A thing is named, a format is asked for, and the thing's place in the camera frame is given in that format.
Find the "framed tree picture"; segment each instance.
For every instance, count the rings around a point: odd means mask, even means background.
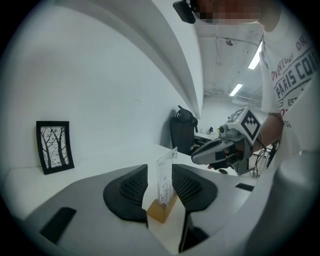
[[[70,147],[69,122],[37,121],[36,142],[45,175],[75,167]]]

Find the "person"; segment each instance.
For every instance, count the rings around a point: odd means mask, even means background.
[[[315,83],[318,82],[319,57],[299,21],[275,0],[196,0],[196,4],[201,20],[214,21],[213,24],[218,25],[259,23],[263,27],[260,52],[261,110],[268,116],[258,138],[265,146],[281,138],[271,164],[277,167],[283,160],[298,155],[301,150],[317,149],[319,145],[315,143],[316,138],[312,140],[302,132],[307,128],[303,128],[302,122],[312,122],[305,107],[310,103],[302,95],[306,89],[309,89],[310,95],[311,91],[318,92]],[[319,128],[319,122],[310,126],[317,134],[314,126]],[[236,145],[238,150],[242,147],[241,144]],[[262,145],[256,141],[253,151],[261,148]]]

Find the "wooden base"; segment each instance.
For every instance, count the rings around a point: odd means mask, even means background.
[[[158,199],[156,199],[152,202],[152,204],[146,212],[150,217],[154,218],[156,221],[160,223],[165,223],[166,219],[168,218],[177,201],[177,198],[178,195],[176,194],[168,207],[166,207],[164,203],[160,205]]]

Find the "ceiling fixture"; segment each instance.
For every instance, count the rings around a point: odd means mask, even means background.
[[[259,53],[261,52],[262,49],[262,42],[260,43],[258,50],[256,51],[250,65],[249,65],[249,69],[254,70],[255,67],[258,65],[259,61],[260,61],[260,57],[259,57]]]
[[[233,89],[233,91],[230,93],[230,96],[235,96],[235,94],[240,90],[242,86],[242,84],[238,83],[236,87]]]

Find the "black chair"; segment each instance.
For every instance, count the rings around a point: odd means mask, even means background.
[[[195,142],[195,127],[198,120],[192,113],[181,106],[175,117],[170,119],[170,133],[172,147],[178,152],[191,156],[195,151],[192,146]]]

